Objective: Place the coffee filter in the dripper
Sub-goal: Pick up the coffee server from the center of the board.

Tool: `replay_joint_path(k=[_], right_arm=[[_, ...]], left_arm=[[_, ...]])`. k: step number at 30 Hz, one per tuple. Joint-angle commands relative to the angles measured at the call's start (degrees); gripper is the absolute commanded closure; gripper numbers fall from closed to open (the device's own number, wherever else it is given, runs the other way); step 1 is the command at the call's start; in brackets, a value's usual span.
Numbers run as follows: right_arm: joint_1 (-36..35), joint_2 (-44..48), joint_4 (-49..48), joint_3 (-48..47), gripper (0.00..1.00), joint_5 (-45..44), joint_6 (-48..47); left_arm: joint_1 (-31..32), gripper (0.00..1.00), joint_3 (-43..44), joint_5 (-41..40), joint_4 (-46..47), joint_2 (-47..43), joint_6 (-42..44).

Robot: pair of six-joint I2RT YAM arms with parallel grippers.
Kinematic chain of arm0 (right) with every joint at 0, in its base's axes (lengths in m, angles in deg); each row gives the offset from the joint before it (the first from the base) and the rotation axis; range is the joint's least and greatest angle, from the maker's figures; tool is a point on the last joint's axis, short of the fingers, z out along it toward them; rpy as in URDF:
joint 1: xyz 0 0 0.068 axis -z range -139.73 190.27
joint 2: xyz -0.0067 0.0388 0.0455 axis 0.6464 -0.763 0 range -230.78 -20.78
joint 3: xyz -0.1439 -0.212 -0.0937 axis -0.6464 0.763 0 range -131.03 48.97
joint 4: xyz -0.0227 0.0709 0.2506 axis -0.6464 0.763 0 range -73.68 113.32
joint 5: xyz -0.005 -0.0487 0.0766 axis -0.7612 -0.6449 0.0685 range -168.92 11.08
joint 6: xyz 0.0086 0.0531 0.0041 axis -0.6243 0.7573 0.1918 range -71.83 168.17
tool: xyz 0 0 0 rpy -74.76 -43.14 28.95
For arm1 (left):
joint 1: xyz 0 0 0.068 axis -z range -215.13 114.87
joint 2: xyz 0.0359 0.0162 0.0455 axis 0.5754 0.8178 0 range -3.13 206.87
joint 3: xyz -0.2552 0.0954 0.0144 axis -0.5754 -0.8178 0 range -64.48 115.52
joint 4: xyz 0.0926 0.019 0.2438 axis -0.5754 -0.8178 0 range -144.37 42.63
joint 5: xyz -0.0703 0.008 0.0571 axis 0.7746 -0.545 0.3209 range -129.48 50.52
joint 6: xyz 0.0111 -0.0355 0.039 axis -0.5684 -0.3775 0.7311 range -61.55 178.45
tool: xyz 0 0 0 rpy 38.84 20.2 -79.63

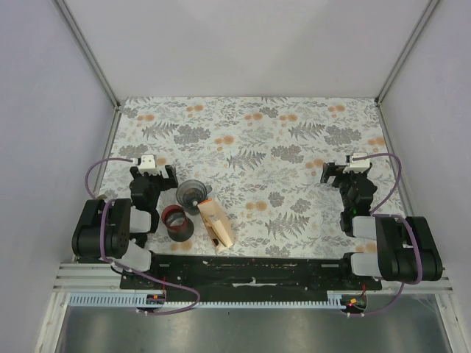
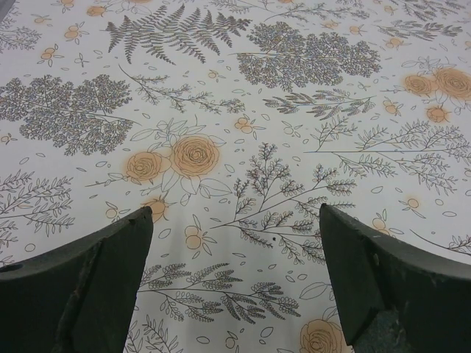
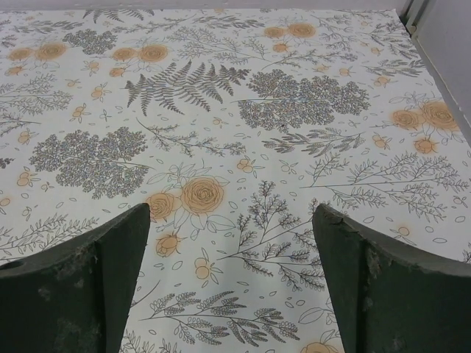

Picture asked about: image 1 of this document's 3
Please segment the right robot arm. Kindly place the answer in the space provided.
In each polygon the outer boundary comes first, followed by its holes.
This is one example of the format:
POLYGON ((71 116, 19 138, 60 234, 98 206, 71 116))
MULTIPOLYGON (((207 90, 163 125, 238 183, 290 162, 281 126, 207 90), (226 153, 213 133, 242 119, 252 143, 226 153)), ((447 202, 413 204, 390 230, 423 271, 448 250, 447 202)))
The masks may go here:
POLYGON ((442 278, 443 264, 426 218, 374 215, 371 208, 377 187, 368 179, 369 169, 324 163, 320 182, 333 179, 344 209, 339 225, 347 236, 373 240, 375 253, 346 253, 346 266, 337 271, 340 286, 351 290, 364 277, 386 281, 435 282, 442 278))

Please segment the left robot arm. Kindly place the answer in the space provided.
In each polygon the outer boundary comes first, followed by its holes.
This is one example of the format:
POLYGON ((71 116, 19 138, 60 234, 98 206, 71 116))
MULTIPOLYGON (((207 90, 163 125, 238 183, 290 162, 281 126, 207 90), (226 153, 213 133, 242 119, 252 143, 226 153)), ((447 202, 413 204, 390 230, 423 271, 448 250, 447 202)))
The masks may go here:
POLYGON ((178 186, 175 167, 166 165, 155 175, 130 169, 130 197, 106 203, 102 199, 86 201, 74 231, 71 246, 81 258, 109 262, 128 271, 137 271, 136 279, 145 288, 156 288, 162 271, 152 265, 152 253, 133 236, 144 240, 158 228, 157 203, 163 191, 178 186))

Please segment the red grey coffee server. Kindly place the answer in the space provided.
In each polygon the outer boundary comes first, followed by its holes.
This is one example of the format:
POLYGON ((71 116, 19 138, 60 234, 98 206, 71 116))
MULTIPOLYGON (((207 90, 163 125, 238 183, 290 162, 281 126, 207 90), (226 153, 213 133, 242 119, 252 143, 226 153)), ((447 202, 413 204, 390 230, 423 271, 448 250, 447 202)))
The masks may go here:
POLYGON ((166 207, 162 212, 161 220, 167 228, 169 237, 175 242, 185 242, 194 233, 194 224, 181 206, 171 205, 166 207))

